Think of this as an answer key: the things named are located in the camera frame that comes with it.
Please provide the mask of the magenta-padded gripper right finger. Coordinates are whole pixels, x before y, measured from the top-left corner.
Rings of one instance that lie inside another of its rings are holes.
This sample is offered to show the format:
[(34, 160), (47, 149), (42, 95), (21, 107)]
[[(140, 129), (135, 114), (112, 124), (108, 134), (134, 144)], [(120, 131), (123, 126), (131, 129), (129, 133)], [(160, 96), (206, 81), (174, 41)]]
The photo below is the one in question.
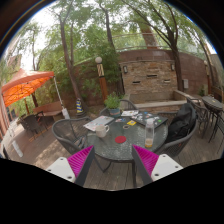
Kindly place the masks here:
[(132, 145), (132, 156), (144, 185), (182, 169), (182, 166), (167, 154), (157, 155), (137, 145)]

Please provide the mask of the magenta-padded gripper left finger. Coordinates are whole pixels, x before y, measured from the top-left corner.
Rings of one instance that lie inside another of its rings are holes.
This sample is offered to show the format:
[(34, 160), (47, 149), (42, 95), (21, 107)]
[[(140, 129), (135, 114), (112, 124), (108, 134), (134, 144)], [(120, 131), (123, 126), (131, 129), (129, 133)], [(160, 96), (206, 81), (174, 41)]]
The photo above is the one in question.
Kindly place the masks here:
[(83, 186), (94, 157), (95, 150), (91, 145), (69, 158), (59, 157), (47, 168), (47, 171), (76, 185)]

